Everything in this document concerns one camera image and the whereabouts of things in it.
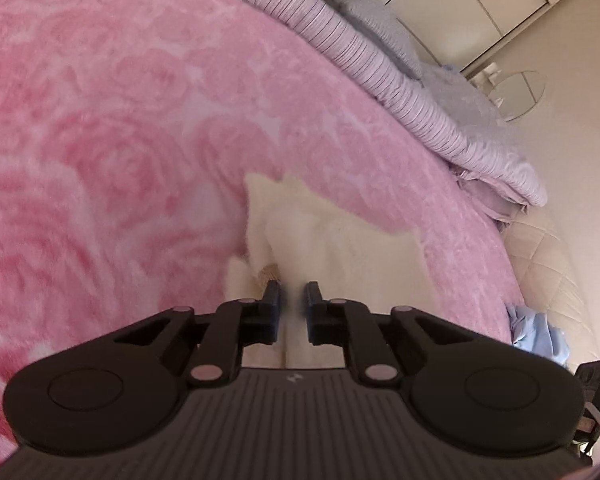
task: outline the white towel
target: white towel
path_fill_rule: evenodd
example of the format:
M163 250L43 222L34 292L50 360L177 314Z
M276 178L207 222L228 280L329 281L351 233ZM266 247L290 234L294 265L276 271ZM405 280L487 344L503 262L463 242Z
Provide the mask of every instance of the white towel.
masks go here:
M414 233L384 233L311 192L291 177L246 179L249 197L248 260L232 258L226 298L259 297L255 277L277 264L288 295L278 343L244 351L243 366L331 368L344 366L342 351L308 342L301 292L316 281L326 299L365 303L388 314L410 305L437 314L438 300Z

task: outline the mirror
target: mirror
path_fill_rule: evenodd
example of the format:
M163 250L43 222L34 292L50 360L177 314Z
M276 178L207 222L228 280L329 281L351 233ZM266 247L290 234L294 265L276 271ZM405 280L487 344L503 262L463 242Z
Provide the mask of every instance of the mirror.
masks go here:
M546 87L546 78L538 72L518 72L497 83L489 99L506 121L515 121L533 110Z

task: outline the bed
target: bed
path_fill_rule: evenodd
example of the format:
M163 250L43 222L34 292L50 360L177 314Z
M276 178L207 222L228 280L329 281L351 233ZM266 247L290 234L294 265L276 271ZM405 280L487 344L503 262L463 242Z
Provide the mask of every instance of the bed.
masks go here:
M494 224L281 23L240 0L0 0L0 399L33 360L221 303L247 172L417 230L445 317L510 342ZM0 409L0 461L13 447Z

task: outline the black device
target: black device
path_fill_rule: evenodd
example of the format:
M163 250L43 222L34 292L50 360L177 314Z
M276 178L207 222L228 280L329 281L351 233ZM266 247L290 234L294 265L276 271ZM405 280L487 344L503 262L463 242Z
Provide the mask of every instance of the black device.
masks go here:
M556 480L584 406L560 366L410 307L304 291L346 368L242 368L282 290L176 307L35 362L4 394L20 445L0 480Z
M584 389L585 410L574 440L587 444L588 452L600 437L600 361L581 364L575 376Z

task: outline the pillow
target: pillow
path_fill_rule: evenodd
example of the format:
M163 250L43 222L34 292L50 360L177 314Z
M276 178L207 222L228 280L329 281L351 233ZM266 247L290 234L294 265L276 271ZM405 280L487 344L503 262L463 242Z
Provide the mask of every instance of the pillow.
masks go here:
M560 328L571 348L571 371L598 359L598 345L587 305L576 284L568 248L560 239L546 208L519 212L503 232L507 254L527 306L545 312L549 323Z
M380 0L324 0L373 41L411 79L422 78L418 54L407 28Z

